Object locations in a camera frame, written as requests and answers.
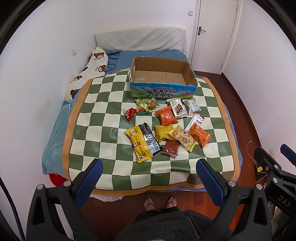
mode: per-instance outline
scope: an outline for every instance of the metal bolt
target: metal bolt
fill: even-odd
[[[236,183],[235,183],[235,181],[229,181],[228,185],[231,186],[231,187],[234,187],[236,185]]]
[[[64,186],[65,186],[65,187],[68,187],[68,186],[71,185],[71,183],[72,183],[71,181],[65,181],[65,182],[64,182]]]
[[[37,186],[37,189],[38,190],[41,190],[43,188],[43,184],[39,184],[38,186]]]
[[[257,184],[256,185],[256,188],[259,189],[259,190],[261,190],[262,189],[262,186],[260,184]]]

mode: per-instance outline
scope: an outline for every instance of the wall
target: wall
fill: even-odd
[[[0,176],[24,231],[36,186],[52,185],[42,174],[41,158],[66,86],[85,67],[95,46],[84,2],[50,0],[22,23],[0,56]],[[18,234],[2,190],[0,209]]]
[[[186,30],[189,55],[196,0],[90,0],[89,9],[94,33],[141,26],[173,26]]]
[[[262,147],[274,149],[286,171],[296,169],[280,153],[296,151],[296,51],[277,23],[254,1],[243,0],[236,38],[224,74],[243,100]]]

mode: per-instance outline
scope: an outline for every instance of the blue gripper pad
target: blue gripper pad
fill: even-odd
[[[103,162],[97,159],[92,169],[88,172],[86,177],[81,182],[80,186],[77,188],[75,194],[75,206],[77,208],[86,204],[91,192],[93,191],[96,183],[100,179],[103,173]]]
[[[281,153],[287,158],[294,166],[296,166],[296,153],[286,144],[281,145]]]
[[[206,167],[206,165],[202,162],[202,160],[206,162],[205,159],[199,159],[197,161],[196,173],[200,178],[200,180],[202,181],[205,189],[207,190],[213,204],[215,206],[219,206],[220,208],[222,208],[225,203],[225,196],[226,196],[225,191],[219,185],[218,181],[215,179],[215,177],[212,175],[211,171]]]

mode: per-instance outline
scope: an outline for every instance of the checkered mat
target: checkered mat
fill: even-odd
[[[177,157],[158,153],[138,164],[124,131],[146,122],[154,133],[160,118],[149,113],[126,120],[123,112],[136,107],[128,81],[128,70],[123,70],[90,79],[81,90],[63,147],[63,168],[69,180],[84,171],[94,158],[103,161],[104,170],[93,194],[132,195],[178,185],[201,188],[195,169],[200,158],[205,158],[227,180],[238,177],[238,154],[227,112],[213,85],[202,77],[197,77],[194,98],[202,109],[199,113],[205,117],[201,127],[212,135],[209,143],[204,148],[196,145],[191,153],[180,146]],[[161,108],[167,106],[165,100],[158,103]],[[186,127],[190,119],[179,118],[178,124]]]

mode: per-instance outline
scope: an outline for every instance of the green snack bag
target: green snack bag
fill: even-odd
[[[147,99],[136,100],[136,104],[137,104],[136,115],[145,115],[149,113],[149,109],[148,109],[149,100]]]

